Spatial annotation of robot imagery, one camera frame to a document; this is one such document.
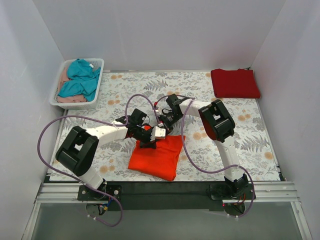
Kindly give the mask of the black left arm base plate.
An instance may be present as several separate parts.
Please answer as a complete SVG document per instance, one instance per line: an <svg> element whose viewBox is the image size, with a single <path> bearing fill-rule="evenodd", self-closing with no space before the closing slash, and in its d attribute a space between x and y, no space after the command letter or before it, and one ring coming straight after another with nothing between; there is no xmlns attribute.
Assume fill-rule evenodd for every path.
<svg viewBox="0 0 320 240"><path fill-rule="evenodd" d="M121 185L103 185L102 187L99 188L101 192L105 192L116 199L120 200L121 199L121 194L122 194L122 186ZM78 201L106 201L108 200L109 197L101 194L99 192L96 192L90 188L88 188L85 185L81 185L78 190L77 194L77 200Z"/></svg>

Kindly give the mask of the orange t-shirt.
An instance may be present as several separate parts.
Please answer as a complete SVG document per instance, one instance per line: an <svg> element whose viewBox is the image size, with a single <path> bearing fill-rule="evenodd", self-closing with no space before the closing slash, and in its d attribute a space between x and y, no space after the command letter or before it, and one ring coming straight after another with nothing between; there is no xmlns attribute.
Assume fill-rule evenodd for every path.
<svg viewBox="0 0 320 240"><path fill-rule="evenodd" d="M182 135L169 135L156 143L156 148L142 148L137 140L128 169L172 182L183 148Z"/></svg>

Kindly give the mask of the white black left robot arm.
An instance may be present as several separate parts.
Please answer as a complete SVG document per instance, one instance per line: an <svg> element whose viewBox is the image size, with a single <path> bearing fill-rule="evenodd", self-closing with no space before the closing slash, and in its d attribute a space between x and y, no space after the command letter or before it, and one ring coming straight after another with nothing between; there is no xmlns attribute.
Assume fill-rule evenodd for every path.
<svg viewBox="0 0 320 240"><path fill-rule="evenodd" d="M90 186L89 194L95 200L101 200L107 191L105 180L92 167L97 148L116 140L134 138L142 148L155 149L156 141L166 136L166 130L159 126L145 129L146 117L144 112L135 109L131 115L117 118L111 125L86 129L75 126L58 149L55 159Z"/></svg>

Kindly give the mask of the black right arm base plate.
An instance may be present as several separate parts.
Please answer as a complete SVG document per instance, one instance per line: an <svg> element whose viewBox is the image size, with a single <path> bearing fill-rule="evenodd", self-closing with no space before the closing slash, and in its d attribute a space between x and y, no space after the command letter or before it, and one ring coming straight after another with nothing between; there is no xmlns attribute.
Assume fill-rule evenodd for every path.
<svg viewBox="0 0 320 240"><path fill-rule="evenodd" d="M240 197L251 200L253 196L256 198L251 183L236 189L226 181L214 181L209 184L206 194L213 200L238 200Z"/></svg>

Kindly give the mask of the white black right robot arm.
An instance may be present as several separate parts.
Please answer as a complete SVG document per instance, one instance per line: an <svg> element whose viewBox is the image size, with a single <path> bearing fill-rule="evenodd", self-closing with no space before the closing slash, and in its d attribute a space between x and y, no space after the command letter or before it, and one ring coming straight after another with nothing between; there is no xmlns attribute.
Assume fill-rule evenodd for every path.
<svg viewBox="0 0 320 240"><path fill-rule="evenodd" d="M245 193L249 185L245 171L239 167L240 162L234 145L235 122L221 100L205 102L189 97L179 99L172 94L166 98L170 110L162 110L158 119L167 133L173 125L187 115L199 117L207 136L214 141L223 164L227 196L237 199Z"/></svg>

